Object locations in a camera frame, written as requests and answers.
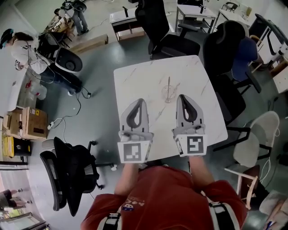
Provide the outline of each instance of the white plastic chair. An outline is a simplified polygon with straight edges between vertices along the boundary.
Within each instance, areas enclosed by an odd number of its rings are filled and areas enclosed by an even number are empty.
[[[265,133],[265,144],[260,144],[255,133],[251,129],[255,126],[260,126]],[[279,117],[274,111],[268,111],[252,122],[248,123],[244,128],[227,127],[227,130],[240,132],[236,141],[215,148],[214,151],[235,146],[233,157],[240,164],[246,167],[253,167],[257,160],[270,157],[271,150],[274,144],[275,134],[279,127]],[[268,153],[259,156],[260,148],[268,150]]]

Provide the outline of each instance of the person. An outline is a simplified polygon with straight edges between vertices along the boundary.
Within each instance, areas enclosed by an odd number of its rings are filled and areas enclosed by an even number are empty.
[[[232,210],[230,220],[233,217],[234,229],[240,229],[247,209],[231,185],[214,181],[201,156],[190,157],[189,163],[191,174],[167,166],[139,172],[138,164],[125,164],[114,194],[95,198],[81,230],[106,229],[103,225],[118,218],[118,213],[121,222],[119,219],[117,228],[107,229],[212,230],[215,223],[210,212],[212,204],[223,207],[222,203],[230,208],[225,206],[219,213]],[[218,222],[220,230],[223,227],[232,230],[231,221],[226,215],[223,217],[223,222]]]
[[[65,10],[65,9],[61,8],[61,9],[56,9],[54,11],[54,14],[63,18],[66,26],[68,25],[67,18],[68,17],[72,18],[72,20],[74,21],[74,24],[76,26],[78,35],[82,35],[82,34],[89,32],[88,25],[87,25],[87,22],[84,18],[83,12],[78,11],[78,10],[74,10],[73,8],[70,10]]]
[[[17,194],[18,192],[23,192],[22,189],[18,190],[5,190],[0,192],[0,207],[2,208],[16,208],[25,206],[27,203],[32,203],[29,201],[22,201],[22,200],[11,200],[12,196]]]
[[[288,197],[275,190],[268,192],[259,182],[254,191],[255,197],[251,198],[251,210],[260,210],[268,215],[264,230],[285,229],[288,223]]]
[[[81,88],[76,86],[81,85],[81,81],[74,74],[61,70],[55,63],[50,63],[35,51],[38,44],[39,41],[28,34],[14,33],[13,29],[7,29],[1,36],[0,49],[11,47],[11,55],[20,62],[20,69],[30,66],[42,77],[42,81],[61,85],[68,90],[68,95],[80,92]]]

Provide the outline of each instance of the red shirt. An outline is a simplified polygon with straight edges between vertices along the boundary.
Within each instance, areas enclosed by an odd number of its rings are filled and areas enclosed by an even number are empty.
[[[96,230],[100,221],[121,205],[123,230],[162,230],[169,228],[212,230],[207,198],[194,191],[189,173],[171,167],[152,167],[139,173],[128,197],[102,194],[95,198],[82,230]],[[212,201],[229,204],[242,227],[247,209],[231,185],[216,181],[203,188]]]

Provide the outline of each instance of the desk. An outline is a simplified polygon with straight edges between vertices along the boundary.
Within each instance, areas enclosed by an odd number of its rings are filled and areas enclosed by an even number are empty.
[[[128,17],[126,17],[124,10],[110,14],[110,24],[118,41],[121,39],[118,32],[130,30],[130,33],[133,34],[133,28],[141,27],[135,17],[135,10],[136,8],[128,9]]]
[[[175,25],[175,32],[177,32],[177,27],[178,27],[178,16],[179,13],[182,14],[183,16],[183,21],[185,18],[203,18],[203,23],[201,24],[202,26],[205,26],[206,28],[209,28],[208,33],[211,32],[216,15],[208,8],[203,11],[203,13],[200,13],[201,8],[195,5],[177,5],[177,11],[176,11],[176,25]],[[211,19],[211,23],[208,24],[205,19]]]
[[[170,104],[162,98],[162,89],[177,87],[176,97]],[[198,56],[183,56],[143,62],[114,71],[118,115],[135,100],[147,103],[149,131],[154,133],[148,160],[178,155],[172,129],[176,127],[176,99],[179,94],[192,98],[204,113],[208,145],[226,140],[225,122],[214,89]]]
[[[216,22],[215,22],[214,27],[213,27],[213,31],[214,31],[214,29],[216,27],[216,24],[218,22],[220,14],[223,15],[223,17],[226,20],[243,22],[244,24],[247,25],[247,27],[250,27],[250,23],[248,21],[245,21],[239,14],[220,9],[219,12],[218,12],[218,15],[217,15]]]

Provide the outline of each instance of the cardboard box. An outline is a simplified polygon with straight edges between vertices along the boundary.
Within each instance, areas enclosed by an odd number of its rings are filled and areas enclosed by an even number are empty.
[[[45,112],[27,107],[22,110],[22,137],[25,139],[47,138],[48,116]]]
[[[15,109],[8,112],[3,119],[3,126],[7,130],[6,134],[11,137],[21,139],[20,137],[20,125],[21,125],[22,110]]]

